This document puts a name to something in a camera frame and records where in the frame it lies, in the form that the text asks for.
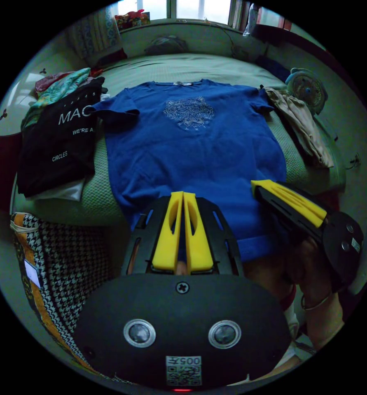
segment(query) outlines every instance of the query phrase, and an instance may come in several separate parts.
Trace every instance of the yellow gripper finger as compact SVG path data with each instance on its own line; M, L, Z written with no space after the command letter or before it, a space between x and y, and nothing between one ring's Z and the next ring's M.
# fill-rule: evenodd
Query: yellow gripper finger
M251 181L251 185L253 195L255 195L255 188L257 186L263 187L294 208L303 217L307 218L316 228L319 228L326 218L327 212L320 208L317 204L274 181Z
M172 192L168 203L167 213L161 227L156 251L152 264L156 270L173 270L176 272L178 259L180 224L182 220L183 192Z
M202 272L213 267L211 251L209 249L207 236L200 211L197 206L196 195L194 193L183 193L185 207L185 236L186 236L186 257L188 274L192 272Z

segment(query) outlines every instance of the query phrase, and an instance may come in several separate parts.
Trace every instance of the teal patterned clothing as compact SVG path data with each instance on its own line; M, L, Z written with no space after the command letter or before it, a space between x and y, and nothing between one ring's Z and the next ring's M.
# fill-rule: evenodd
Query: teal patterned clothing
M35 125L46 106L56 103L75 91L81 83L86 81L89 75L90 67L87 67L75 71L50 85L49 88L40 94L38 101L28 110L25 118L21 122L21 131L24 132L29 126Z

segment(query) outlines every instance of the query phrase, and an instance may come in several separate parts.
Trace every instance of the bracelet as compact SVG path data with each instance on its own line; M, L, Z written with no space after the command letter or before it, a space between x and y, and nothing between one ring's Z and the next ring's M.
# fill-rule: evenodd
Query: bracelet
M323 300L322 300L320 303L318 303L316 306L310 307L309 309L306 308L305 305L304 305L304 295L303 295L303 296L302 296L302 309L303 309L304 311L314 310L314 309L316 309L317 307L319 307L321 304L325 303L325 302L332 296L332 294L333 294L333 292L330 291L329 295L328 295L325 299L323 299Z

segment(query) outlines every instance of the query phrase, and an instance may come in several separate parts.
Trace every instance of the green bedsheet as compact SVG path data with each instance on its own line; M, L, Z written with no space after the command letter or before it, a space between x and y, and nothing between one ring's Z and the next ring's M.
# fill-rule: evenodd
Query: green bedsheet
M119 62L117 68L103 73L111 96L126 87L147 81L198 81L208 78L216 82L274 88L284 85L276 77L251 63L215 55L176 54L141 57ZM332 189L342 190L346 182L345 166L334 141L322 132L330 148L335 167L315 169L307 167L299 155L278 116L271 112L267 123L284 152L287 182L312 194ZM102 127L99 128L94 164L96 173L87 180L81 202L61 199L27 201L24 195L14 193L13 211L27 212L44 221L69 225L119 226L125 224L122 212L113 197L109 184L108 158Z

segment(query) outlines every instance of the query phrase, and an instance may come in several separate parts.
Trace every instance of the blue t-shirt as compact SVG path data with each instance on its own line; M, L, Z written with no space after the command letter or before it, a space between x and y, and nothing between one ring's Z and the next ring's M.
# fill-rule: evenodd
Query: blue t-shirt
M152 200L185 191L219 206L242 261L277 251L280 238L250 184L286 180L285 157L261 114L273 109L264 89L147 82L93 107L104 120L111 189L131 229Z

